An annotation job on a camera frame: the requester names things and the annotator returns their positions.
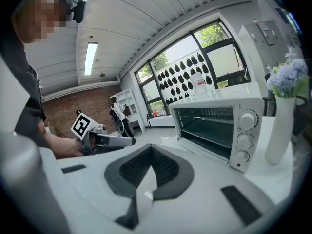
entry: oven window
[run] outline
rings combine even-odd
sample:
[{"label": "oven window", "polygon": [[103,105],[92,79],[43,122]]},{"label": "oven window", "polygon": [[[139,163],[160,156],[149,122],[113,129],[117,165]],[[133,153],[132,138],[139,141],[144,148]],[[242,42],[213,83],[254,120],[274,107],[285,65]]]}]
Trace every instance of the oven window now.
[{"label": "oven window", "polygon": [[232,107],[175,109],[181,136],[230,159],[233,142]]}]

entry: plastic container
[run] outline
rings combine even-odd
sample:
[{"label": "plastic container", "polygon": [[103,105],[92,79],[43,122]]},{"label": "plastic container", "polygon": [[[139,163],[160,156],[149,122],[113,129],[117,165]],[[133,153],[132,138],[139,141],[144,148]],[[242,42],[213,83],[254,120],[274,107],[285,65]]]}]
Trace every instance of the plastic container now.
[{"label": "plastic container", "polygon": [[201,73],[198,72],[196,74],[191,75],[190,80],[194,87],[194,92],[197,95],[207,93],[206,83]]}]

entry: window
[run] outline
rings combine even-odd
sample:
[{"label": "window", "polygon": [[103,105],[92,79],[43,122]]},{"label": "window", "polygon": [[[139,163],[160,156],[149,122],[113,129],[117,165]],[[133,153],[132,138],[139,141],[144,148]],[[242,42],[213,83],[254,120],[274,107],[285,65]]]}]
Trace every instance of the window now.
[{"label": "window", "polygon": [[148,64],[141,68],[136,74],[137,80],[140,84],[152,76],[153,74]]},{"label": "window", "polygon": [[245,60],[220,21],[183,36],[136,72],[149,113],[169,114],[168,105],[194,95],[190,76],[198,72],[211,92],[250,81]]},{"label": "window", "polygon": [[220,23],[216,23],[194,33],[202,48],[228,39],[229,36]]},{"label": "window", "polygon": [[194,36],[208,56],[217,88],[223,88],[224,81],[226,81],[226,86],[231,86],[236,85],[235,81],[247,82],[249,80],[249,76],[247,79],[245,77],[236,79],[246,74],[246,64],[238,51],[237,44],[221,22],[198,30]]},{"label": "window", "polygon": [[148,63],[136,72],[136,78],[149,114],[156,113],[157,116],[161,116],[167,113],[159,93],[159,87],[155,82],[154,73]]},{"label": "window", "polygon": [[207,63],[192,36],[173,44],[152,60],[156,81],[166,107],[171,103],[195,94],[190,76],[201,72],[208,90],[214,90]]}]

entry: white vase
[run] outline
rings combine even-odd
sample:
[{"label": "white vase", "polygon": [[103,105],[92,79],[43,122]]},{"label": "white vase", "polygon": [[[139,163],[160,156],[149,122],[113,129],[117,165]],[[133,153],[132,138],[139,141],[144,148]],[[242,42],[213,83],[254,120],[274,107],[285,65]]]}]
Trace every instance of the white vase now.
[{"label": "white vase", "polygon": [[281,98],[275,96],[276,115],[274,124],[265,151],[265,159],[272,165],[277,165],[282,160],[293,131],[293,107],[296,98]]}]

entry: black shirt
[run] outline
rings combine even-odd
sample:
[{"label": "black shirt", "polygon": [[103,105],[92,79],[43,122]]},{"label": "black shirt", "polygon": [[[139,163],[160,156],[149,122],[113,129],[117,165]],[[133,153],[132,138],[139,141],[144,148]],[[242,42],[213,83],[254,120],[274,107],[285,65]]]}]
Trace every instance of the black shirt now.
[{"label": "black shirt", "polygon": [[29,66],[24,46],[18,39],[11,22],[6,23],[2,33],[0,52],[3,60],[30,95],[18,119],[15,131],[29,137],[40,147],[49,147],[38,128],[38,123],[41,119],[45,120],[45,115],[42,110],[37,73]]}]

